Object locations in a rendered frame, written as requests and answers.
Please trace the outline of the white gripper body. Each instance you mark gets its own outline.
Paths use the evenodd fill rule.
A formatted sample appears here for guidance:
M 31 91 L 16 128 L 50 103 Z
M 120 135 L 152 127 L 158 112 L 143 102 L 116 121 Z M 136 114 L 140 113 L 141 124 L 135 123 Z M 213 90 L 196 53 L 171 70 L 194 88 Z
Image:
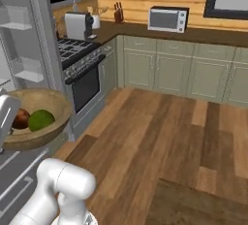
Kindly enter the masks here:
M 11 131 L 19 108 L 19 99 L 8 95 L 6 92 L 0 94 L 0 150 Z

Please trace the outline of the brown chicken drumstick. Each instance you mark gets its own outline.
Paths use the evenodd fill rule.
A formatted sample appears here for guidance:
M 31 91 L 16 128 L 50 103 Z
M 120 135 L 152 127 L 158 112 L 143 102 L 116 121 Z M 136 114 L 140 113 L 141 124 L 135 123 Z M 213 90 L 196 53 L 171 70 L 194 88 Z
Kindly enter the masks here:
M 28 127 L 29 112 L 25 109 L 19 109 L 15 120 L 13 122 L 13 127 L 15 129 L 25 129 Z

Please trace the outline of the green lime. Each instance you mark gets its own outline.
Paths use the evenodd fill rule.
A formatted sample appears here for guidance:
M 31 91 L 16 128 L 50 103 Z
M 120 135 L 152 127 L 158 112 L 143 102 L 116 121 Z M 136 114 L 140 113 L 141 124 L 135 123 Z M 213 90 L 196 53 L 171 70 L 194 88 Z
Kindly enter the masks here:
M 33 112 L 28 119 L 28 127 L 32 132 L 39 131 L 48 127 L 55 121 L 51 112 L 46 110 L 37 110 Z

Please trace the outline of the wooden bowl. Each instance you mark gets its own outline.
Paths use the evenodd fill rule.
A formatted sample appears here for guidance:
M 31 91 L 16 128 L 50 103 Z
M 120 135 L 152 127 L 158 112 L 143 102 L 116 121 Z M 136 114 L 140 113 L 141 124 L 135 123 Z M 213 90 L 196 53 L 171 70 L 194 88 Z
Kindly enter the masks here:
M 44 146 L 54 140 L 67 126 L 72 113 L 71 103 L 60 91 L 46 88 L 29 88 L 10 91 L 10 96 L 20 100 L 21 107 L 29 113 L 46 110 L 55 121 L 48 127 L 31 132 L 28 128 L 14 130 L 8 135 L 2 147 L 6 150 L 29 150 Z

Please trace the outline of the white fridge shelf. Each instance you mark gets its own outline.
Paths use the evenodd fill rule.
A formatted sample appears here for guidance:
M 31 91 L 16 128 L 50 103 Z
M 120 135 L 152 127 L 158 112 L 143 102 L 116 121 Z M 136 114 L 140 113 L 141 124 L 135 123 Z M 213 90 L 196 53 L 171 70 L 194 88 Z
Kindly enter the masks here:
M 26 7 L 1 6 L 0 27 L 16 30 L 32 28 Z
M 27 57 L 16 58 L 12 61 L 14 76 L 23 80 L 40 82 L 44 79 L 39 60 Z

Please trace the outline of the grey fridge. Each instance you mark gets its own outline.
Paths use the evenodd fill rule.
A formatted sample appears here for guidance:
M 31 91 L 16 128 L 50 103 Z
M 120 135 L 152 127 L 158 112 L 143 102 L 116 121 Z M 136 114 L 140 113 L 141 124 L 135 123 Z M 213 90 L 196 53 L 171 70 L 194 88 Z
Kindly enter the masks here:
M 1 6 L 26 7 L 31 29 L 16 30 L 0 27 L 0 88 L 8 91 L 26 88 L 64 90 L 56 35 L 49 0 L 0 0 Z M 44 79 L 40 82 L 14 76 L 12 61 L 27 57 L 39 60 Z M 30 150 L 0 150 L 0 225 L 9 225 L 32 195 L 36 170 L 42 160 L 51 156 L 68 139 L 62 131 L 50 143 Z

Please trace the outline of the steel stove with oven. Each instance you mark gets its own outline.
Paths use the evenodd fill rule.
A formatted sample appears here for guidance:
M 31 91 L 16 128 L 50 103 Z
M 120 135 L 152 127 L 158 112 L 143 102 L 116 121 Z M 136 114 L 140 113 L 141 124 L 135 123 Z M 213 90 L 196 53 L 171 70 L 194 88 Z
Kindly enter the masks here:
M 76 141 L 104 105 L 102 45 L 75 39 L 58 39 L 64 82 L 72 103 L 70 140 Z

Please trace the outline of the white coffee machine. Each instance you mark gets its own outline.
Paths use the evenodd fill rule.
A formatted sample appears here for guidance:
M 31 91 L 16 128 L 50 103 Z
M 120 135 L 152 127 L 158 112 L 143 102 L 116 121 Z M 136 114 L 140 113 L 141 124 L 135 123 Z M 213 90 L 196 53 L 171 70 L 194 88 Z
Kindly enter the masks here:
M 75 40 L 94 40 L 93 15 L 90 13 L 67 12 L 65 14 L 65 24 L 67 37 Z

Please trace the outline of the brown knife block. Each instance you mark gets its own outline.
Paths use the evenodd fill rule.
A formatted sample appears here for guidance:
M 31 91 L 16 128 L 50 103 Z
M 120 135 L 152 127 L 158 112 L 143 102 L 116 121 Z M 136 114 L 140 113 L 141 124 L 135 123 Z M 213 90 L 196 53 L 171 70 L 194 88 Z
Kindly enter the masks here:
M 123 9 L 120 2 L 114 4 L 114 19 L 116 23 L 122 23 L 124 21 Z

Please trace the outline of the green base cupboard run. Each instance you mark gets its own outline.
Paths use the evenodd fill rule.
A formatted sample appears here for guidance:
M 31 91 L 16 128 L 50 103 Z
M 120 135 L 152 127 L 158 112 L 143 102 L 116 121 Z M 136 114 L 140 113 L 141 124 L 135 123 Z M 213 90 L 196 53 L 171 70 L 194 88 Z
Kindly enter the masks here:
M 248 48 L 117 36 L 103 52 L 109 84 L 248 108 Z

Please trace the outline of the white toaster oven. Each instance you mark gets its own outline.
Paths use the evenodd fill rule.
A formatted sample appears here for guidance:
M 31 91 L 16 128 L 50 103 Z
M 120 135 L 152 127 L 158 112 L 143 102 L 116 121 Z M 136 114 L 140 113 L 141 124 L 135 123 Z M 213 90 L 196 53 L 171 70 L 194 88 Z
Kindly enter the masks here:
M 184 33 L 188 24 L 189 11 L 187 7 L 153 6 L 148 12 L 147 29 Z

